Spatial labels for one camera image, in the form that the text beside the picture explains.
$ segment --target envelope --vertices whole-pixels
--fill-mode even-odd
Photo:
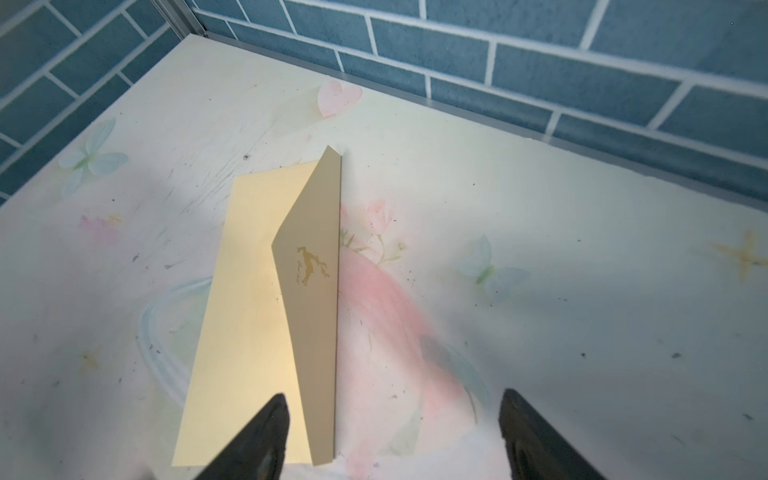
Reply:
[[[236,177],[173,465],[207,465],[278,392],[286,462],[333,460],[341,157]]]

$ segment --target blue tile wall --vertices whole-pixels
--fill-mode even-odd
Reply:
[[[253,23],[291,31],[288,18],[277,0],[240,0],[240,4]]]
[[[246,43],[768,199],[764,0],[284,2],[196,11]]]
[[[357,50],[371,51],[368,27],[361,15],[310,7],[300,3],[285,2],[285,4],[297,34]]]
[[[0,198],[177,43],[150,0],[0,0]]]

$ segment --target pink rose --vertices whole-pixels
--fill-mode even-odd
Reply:
[[[377,200],[366,207],[368,228],[374,235],[381,235],[395,218],[395,211],[386,211],[384,200]]]

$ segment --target white table surface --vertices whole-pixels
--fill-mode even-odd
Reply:
[[[508,478],[507,387],[608,478],[765,478],[764,212],[367,88],[323,118],[328,80],[188,37],[0,208],[3,478],[195,476],[169,465],[232,179],[326,145],[337,458],[284,478]],[[128,161],[63,197],[112,118]],[[456,269],[483,236],[530,275],[496,303]]]

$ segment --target pink heart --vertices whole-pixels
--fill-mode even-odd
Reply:
[[[360,97],[362,97],[362,88],[357,85],[342,89],[338,81],[331,80],[320,88],[317,94],[317,107],[321,115],[327,118],[352,107]]]

